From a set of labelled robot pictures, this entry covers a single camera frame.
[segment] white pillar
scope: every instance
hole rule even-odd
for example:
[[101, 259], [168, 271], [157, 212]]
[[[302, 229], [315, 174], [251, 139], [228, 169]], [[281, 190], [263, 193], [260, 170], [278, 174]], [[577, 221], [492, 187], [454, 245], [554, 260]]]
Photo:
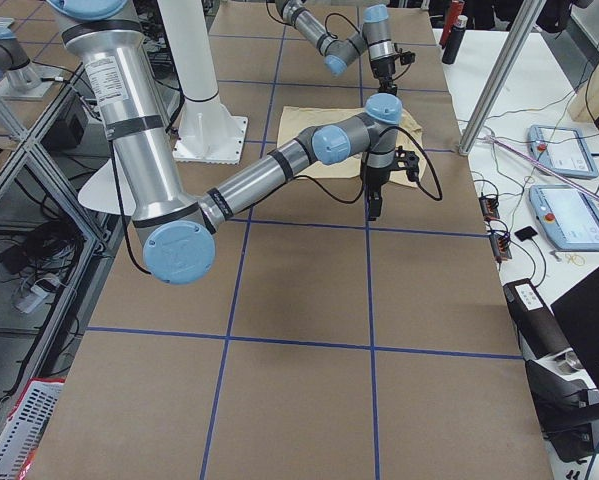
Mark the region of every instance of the white pillar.
[[179, 161], [238, 163], [248, 119], [219, 98], [201, 0], [158, 0], [179, 82], [187, 97], [173, 156]]

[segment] red object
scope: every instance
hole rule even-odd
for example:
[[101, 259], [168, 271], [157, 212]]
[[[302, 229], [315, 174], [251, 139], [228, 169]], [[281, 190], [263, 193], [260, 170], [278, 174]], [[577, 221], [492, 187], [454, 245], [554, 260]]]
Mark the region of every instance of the red object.
[[439, 40], [441, 48], [446, 47], [446, 42], [450, 36], [450, 29], [452, 29], [452, 26], [455, 24], [457, 17], [461, 15], [461, 12], [463, 12], [463, 0], [452, 0], [450, 9], [448, 10], [448, 16], [446, 17], [446, 24], [443, 26], [443, 32], [441, 34], [441, 39]]

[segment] tan cloth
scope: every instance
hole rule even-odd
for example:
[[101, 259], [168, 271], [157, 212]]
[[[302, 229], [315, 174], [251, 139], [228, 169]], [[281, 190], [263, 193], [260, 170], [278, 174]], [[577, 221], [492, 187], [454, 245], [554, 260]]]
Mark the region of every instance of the tan cloth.
[[[279, 124], [279, 135], [277, 136], [277, 145], [283, 145], [299, 134], [304, 128], [314, 125], [325, 125], [330, 123], [340, 122], [357, 113], [363, 112], [363, 108], [351, 109], [324, 109], [324, 108], [300, 108], [300, 107], [284, 107], [281, 114], [281, 122]], [[403, 111], [401, 117], [401, 127], [406, 129], [421, 145], [421, 136], [423, 130], [421, 126], [406, 110]], [[399, 132], [397, 135], [397, 145], [403, 146], [405, 150], [414, 151], [419, 157], [419, 177], [423, 177], [426, 169], [426, 159], [423, 158], [421, 152], [413, 145], [408, 137]], [[306, 170], [301, 172], [303, 175], [309, 175], [313, 178], [353, 178], [359, 175], [359, 163], [361, 154], [347, 158], [343, 162], [335, 165], [324, 165], [317, 162], [311, 165]], [[406, 172], [392, 172], [390, 181], [399, 185], [415, 187], [415, 184], [408, 181]]]

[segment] metal frame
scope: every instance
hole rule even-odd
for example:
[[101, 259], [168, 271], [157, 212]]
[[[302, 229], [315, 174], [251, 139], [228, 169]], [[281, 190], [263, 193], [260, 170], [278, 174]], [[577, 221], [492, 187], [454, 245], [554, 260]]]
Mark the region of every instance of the metal frame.
[[468, 155], [470, 153], [545, 3], [546, 0], [524, 0], [521, 5], [519, 13], [512, 24], [512, 29], [508, 34], [508, 38], [501, 49], [494, 67], [492, 67], [490, 76], [486, 81], [486, 86], [463, 132], [458, 146], [460, 155]]

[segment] white table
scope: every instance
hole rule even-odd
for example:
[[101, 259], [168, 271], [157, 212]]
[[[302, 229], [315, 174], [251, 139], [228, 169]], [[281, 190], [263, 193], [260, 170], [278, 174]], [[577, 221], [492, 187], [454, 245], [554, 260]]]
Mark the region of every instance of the white table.
[[[440, 33], [440, 31], [435, 31], [437, 39]], [[507, 33], [505, 32], [467, 31], [455, 63], [453, 65], [444, 65], [444, 73], [461, 127], [466, 125], [462, 121], [467, 121], [470, 118], [506, 36]], [[562, 127], [577, 127], [581, 129], [584, 136], [598, 133], [593, 124], [573, 122], [566, 112], [568, 101], [574, 96], [572, 92], [573, 89], [570, 83], [552, 56], [545, 41], [540, 34], [533, 33], [529, 36], [519, 55], [490, 115], [499, 115], [509, 110], [542, 108], [559, 99], [563, 100], [540, 111], [507, 114], [501, 118], [492, 118], [486, 122], [486, 125], [494, 130], [498, 137], [509, 137], [519, 141], [527, 140], [528, 127], [532, 124], [557, 125], [558, 123]], [[487, 130], [484, 130], [484, 136], [488, 133]], [[519, 151], [528, 153], [525, 144], [511, 142], [510, 140], [503, 141]], [[591, 152], [599, 153], [599, 136], [587, 138], [586, 142]], [[522, 184], [524, 178], [532, 174], [532, 166], [517, 156], [497, 149], [497, 158], [499, 170]], [[599, 157], [595, 157], [595, 161], [599, 169]], [[497, 185], [500, 193], [520, 192], [521, 189], [518, 185], [497, 172], [490, 144], [477, 141], [470, 152], [469, 162], [471, 169], [479, 172], [484, 178]], [[558, 179], [548, 177], [537, 171], [535, 171], [533, 177], [535, 184], [562, 183]], [[577, 181], [593, 191], [599, 184], [599, 178]], [[482, 182], [476, 183], [476, 189], [477, 192], [481, 192]], [[494, 188], [483, 185], [483, 191], [484, 193], [493, 193]], [[535, 237], [535, 241], [546, 259], [547, 276], [538, 290], [546, 303], [550, 305], [599, 266], [599, 253], [578, 253], [579, 257], [585, 262], [584, 265], [577, 265], [569, 261], [568, 256], [562, 252], [556, 253], [561, 260], [558, 261], [550, 253], [554, 247], [546, 239], [535, 218], [528, 201], [527, 191], [526, 189], [526, 193], [516, 208], [514, 220], [512, 212], [519, 201], [518, 196], [500, 198], [499, 212], [511, 232], [528, 225], [531, 225], [539, 232], [539, 235]], [[537, 263], [537, 274], [534, 277], [536, 283], [543, 272], [541, 256], [531, 242], [523, 242], [523, 247], [532, 254]], [[532, 263], [527, 255], [514, 245], [511, 248], [513, 259], [503, 262], [501, 266], [500, 278], [502, 284], [529, 277], [532, 273]], [[567, 380], [574, 380], [575, 378], [584, 378], [590, 382], [585, 374], [568, 376]], [[546, 444], [546, 448], [550, 452], [555, 479], [564, 478], [571, 469], [581, 470], [582, 473], [579, 478], [583, 479], [585, 465], [579, 466], [574, 462], [565, 464], [559, 460], [549, 443]], [[590, 478], [599, 480], [599, 456], [595, 461]]]

